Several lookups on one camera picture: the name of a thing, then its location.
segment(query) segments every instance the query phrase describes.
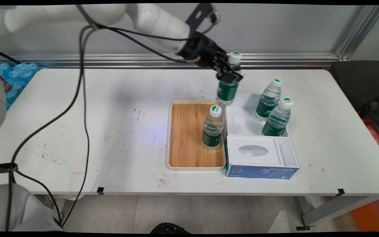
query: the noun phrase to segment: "table leg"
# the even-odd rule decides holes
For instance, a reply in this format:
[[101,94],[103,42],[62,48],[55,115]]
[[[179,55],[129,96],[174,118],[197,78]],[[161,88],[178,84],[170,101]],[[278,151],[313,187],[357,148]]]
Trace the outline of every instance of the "table leg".
[[378,199],[379,196],[337,196],[325,204],[313,208],[314,204],[311,203],[310,197],[299,197],[302,210],[304,211],[302,218],[305,226],[314,226],[321,222],[329,221]]

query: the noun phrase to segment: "green bottle label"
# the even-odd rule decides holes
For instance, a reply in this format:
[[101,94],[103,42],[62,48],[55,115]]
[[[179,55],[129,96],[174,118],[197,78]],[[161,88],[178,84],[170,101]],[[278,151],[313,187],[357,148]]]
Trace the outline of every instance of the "green bottle label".
[[274,105],[274,106],[267,106],[265,105],[261,100],[260,102],[258,103],[258,106],[257,106],[257,114],[260,115],[261,117],[263,118],[268,118],[268,115],[270,114],[270,112],[274,109],[274,107],[276,107],[277,105]]
[[278,137],[283,133],[283,130],[285,130],[285,127],[283,127],[283,128],[272,127],[267,120],[266,123],[264,124],[264,127],[263,127],[263,135],[264,136]]
[[217,97],[224,101],[230,101],[235,98],[236,90],[238,89],[239,83],[226,83],[219,82]]
[[203,131],[203,142],[207,146],[217,146],[220,143],[221,133],[217,136],[209,136]]

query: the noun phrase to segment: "qr code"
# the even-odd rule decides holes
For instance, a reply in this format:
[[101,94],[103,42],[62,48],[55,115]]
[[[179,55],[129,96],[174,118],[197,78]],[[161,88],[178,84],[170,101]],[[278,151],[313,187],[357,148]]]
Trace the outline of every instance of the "qr code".
[[232,169],[232,173],[242,173],[242,169]]

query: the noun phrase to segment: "grey floor tile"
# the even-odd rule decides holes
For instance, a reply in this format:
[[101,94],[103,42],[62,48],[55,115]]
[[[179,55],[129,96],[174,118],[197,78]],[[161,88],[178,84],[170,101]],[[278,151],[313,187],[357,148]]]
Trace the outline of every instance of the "grey floor tile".
[[280,210],[286,211],[290,231],[302,226],[302,209],[297,198],[289,196],[247,196],[251,231],[267,233]]
[[133,233],[161,222],[192,234],[251,233],[244,196],[139,196]]
[[[85,195],[64,226],[68,232],[132,233],[138,196]],[[67,215],[73,201],[66,201]]]
[[[314,200],[320,206],[332,198],[314,197]],[[310,231],[296,231],[297,226],[303,226],[302,208],[297,197],[247,196],[247,205],[253,233],[267,233],[280,210],[287,212],[292,233],[359,231],[350,213],[311,227]]]

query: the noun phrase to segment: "white storage organizer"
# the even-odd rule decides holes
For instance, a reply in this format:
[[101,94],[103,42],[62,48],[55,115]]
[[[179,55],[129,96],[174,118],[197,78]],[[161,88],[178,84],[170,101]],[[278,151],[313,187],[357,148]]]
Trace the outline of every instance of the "white storage organizer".
[[299,169],[287,129],[279,137],[261,136],[254,118],[261,95],[237,93],[226,107],[227,177],[290,179]]

